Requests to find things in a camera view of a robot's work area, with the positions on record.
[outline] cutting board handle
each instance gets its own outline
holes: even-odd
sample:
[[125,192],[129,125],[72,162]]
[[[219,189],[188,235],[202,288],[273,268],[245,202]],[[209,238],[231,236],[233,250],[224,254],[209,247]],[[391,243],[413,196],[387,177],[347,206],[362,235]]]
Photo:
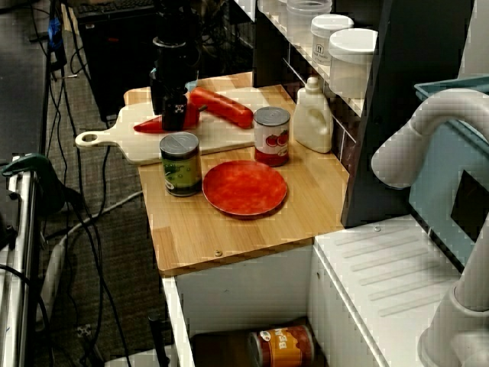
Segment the cutting board handle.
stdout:
[[106,130],[101,132],[82,132],[75,138],[75,143],[80,148],[117,145],[114,141],[110,141],[110,138],[110,133]]

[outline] green can label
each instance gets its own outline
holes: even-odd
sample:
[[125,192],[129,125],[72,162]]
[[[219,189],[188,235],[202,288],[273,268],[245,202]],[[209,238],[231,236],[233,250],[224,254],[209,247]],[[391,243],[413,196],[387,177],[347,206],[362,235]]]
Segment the green can label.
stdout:
[[163,159],[165,185],[176,196],[189,196],[202,188],[202,171],[199,155],[185,161]]

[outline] tin can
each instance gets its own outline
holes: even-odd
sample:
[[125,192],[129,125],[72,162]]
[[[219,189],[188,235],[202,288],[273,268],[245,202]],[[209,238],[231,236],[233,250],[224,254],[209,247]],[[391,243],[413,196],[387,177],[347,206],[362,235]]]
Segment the tin can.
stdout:
[[254,114],[254,159],[271,167],[289,160],[290,113],[280,107],[263,107]]
[[174,196],[191,196],[202,189],[199,139],[189,132],[175,132],[161,139],[165,186]]
[[307,367],[314,360],[313,335],[304,325],[250,333],[249,343],[257,367]]

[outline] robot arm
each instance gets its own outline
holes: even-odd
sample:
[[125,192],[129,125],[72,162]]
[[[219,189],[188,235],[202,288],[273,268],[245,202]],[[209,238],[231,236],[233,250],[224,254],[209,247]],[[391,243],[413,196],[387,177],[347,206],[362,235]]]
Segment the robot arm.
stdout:
[[155,115],[163,129],[181,130],[186,113],[185,83],[195,79],[200,60],[199,16],[189,0],[154,0],[157,12],[156,67],[150,73]]

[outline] white plastic bottle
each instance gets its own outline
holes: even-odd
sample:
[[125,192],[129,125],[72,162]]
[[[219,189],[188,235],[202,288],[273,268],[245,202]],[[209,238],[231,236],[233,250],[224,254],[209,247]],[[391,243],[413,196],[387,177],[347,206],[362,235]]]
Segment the white plastic bottle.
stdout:
[[292,129],[294,140],[305,147],[319,153],[331,150],[333,117],[314,76],[307,80],[305,88],[299,89]]

